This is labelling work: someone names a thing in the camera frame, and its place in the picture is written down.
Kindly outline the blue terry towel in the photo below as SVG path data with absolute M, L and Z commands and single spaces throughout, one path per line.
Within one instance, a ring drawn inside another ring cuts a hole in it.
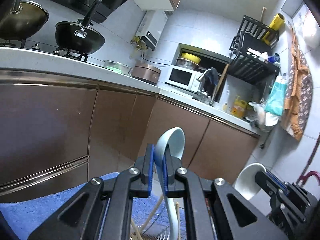
M 2 203 L 1 213 L 19 239 L 27 239 L 52 213 L 76 194 L 84 184 L 24 202 Z

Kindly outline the black dish rack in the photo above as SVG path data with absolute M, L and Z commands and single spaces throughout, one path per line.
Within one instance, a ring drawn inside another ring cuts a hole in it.
M 271 57 L 278 41 L 279 31 L 244 15 L 229 48 L 231 59 L 227 73 L 252 85 L 277 76 L 280 67 Z

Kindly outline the teal plastic bag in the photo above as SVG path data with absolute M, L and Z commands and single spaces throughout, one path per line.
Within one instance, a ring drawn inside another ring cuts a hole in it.
M 265 105 L 266 112 L 277 116 L 282 116 L 286 89 L 286 79 L 281 76 L 276 77 L 276 80 L 271 89 L 271 93 Z

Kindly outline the yellow oil bottle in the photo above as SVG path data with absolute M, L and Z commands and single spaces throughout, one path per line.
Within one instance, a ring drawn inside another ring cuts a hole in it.
M 245 100 L 242 100 L 242 98 L 237 95 L 233 102 L 231 115 L 242 119 L 245 115 L 246 108 L 247 108 L 247 102 Z

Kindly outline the yellow bowl on shelf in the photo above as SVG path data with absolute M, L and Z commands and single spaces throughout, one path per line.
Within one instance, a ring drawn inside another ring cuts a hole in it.
M 181 53 L 181 58 L 189 60 L 195 64 L 199 64 L 201 62 L 201 59 L 198 56 L 189 53 Z

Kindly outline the yellow roll on rack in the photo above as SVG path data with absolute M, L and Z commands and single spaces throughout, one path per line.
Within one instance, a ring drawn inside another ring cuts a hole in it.
M 284 23 L 285 17 L 282 14 L 277 13 L 269 24 L 269 28 L 272 29 L 272 31 L 268 31 L 266 34 L 264 34 L 261 38 L 262 41 L 264 41 L 268 46 L 271 46 L 273 39 L 277 38 L 277 33 L 279 29 L 282 28 Z

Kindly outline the white microwave oven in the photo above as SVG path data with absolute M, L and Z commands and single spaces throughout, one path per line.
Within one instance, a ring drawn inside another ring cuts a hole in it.
M 196 93 L 200 86 L 200 82 L 197 79 L 201 75 L 202 73 L 199 71 L 170 65 L 165 71 L 164 82 L 169 85 Z

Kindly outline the brass coloured wok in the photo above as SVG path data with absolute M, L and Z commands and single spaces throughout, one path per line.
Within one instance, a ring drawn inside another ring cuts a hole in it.
M 39 3 L 15 0 L 9 13 L 1 19 L 3 40 L 26 40 L 49 20 L 49 13 Z

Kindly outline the small white spoon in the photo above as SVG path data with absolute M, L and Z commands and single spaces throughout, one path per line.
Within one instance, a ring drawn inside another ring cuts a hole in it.
M 266 173 L 266 168 L 260 163 L 252 163 L 240 172 L 234 183 L 236 191 L 246 200 L 252 199 L 261 190 L 261 186 L 255 182 L 255 175 L 258 172 Z

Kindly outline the chrome kitchen faucet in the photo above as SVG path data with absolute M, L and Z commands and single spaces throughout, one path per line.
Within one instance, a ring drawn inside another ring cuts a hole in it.
M 215 94 L 219 84 L 219 75 L 214 67 L 208 68 L 197 78 L 200 85 L 197 90 L 197 95 L 209 105 L 214 104 Z

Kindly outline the pink rice cooker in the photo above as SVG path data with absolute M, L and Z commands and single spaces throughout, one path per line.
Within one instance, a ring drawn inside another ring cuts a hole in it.
M 133 68 L 132 77 L 151 85 L 157 85 L 161 70 L 147 63 L 137 63 Z

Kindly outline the white water heater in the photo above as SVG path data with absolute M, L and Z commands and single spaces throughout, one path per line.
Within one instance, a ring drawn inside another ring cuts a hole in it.
M 147 11 L 139 25 L 136 36 L 152 51 L 157 47 L 168 17 L 163 10 Z

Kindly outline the orange patterned apron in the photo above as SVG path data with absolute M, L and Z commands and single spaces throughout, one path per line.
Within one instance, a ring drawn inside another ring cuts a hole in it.
M 291 137 L 300 141 L 311 111 L 313 81 L 294 29 L 291 29 L 291 36 L 291 66 L 285 91 L 281 126 Z

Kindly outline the green glass lidded dish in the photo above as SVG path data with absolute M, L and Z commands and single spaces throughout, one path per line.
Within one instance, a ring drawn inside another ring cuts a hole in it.
M 104 60 L 104 68 L 116 72 L 118 74 L 123 74 L 127 76 L 130 76 L 132 72 L 131 67 L 120 62 L 114 62 L 110 60 Z

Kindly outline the large light blue spoon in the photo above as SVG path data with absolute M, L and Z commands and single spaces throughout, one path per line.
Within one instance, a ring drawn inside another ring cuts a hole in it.
M 159 182 L 164 196 L 165 206 L 167 208 L 167 213 L 169 217 L 169 239 L 177 239 L 178 229 L 175 203 L 173 199 L 168 198 L 165 195 L 164 160 L 167 159 L 167 157 L 165 157 L 165 149 L 167 146 L 169 146 L 170 154 L 172 157 L 182 159 L 185 147 L 185 135 L 184 131 L 180 127 L 174 127 L 164 132 L 157 141 L 154 153 L 154 162 L 156 165 Z

